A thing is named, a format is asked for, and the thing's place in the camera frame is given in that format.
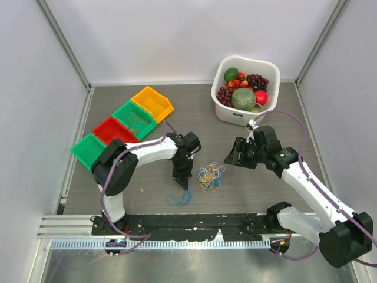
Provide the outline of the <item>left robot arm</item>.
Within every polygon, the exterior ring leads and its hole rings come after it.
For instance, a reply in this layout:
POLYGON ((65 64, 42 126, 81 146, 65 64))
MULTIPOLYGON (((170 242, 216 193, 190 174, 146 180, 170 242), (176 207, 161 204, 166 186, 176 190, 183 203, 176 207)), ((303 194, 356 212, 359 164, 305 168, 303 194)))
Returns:
POLYGON ((102 212, 107 218, 106 230, 112 235, 124 231, 123 191, 137 168, 158 160, 170 160, 174 181, 188 191, 193 156, 200 149, 200 140, 192 132, 184 136, 167 133, 159 139, 142 143, 113 140, 91 166, 91 173, 101 192, 102 212))

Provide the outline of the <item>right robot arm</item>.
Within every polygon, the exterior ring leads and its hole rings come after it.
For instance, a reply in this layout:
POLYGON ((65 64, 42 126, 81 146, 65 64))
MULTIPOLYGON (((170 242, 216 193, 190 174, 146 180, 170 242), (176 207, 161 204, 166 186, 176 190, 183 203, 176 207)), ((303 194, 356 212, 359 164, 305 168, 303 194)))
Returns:
POLYGON ((271 232, 287 229, 298 233, 316 245, 335 268, 372 250, 372 218, 366 212, 356 213, 333 195, 294 148, 281 146, 271 126, 257 126, 247 138, 237 137, 224 163, 248 169, 265 165, 294 188, 316 214, 309 216, 280 202, 267 210, 266 226, 271 232))

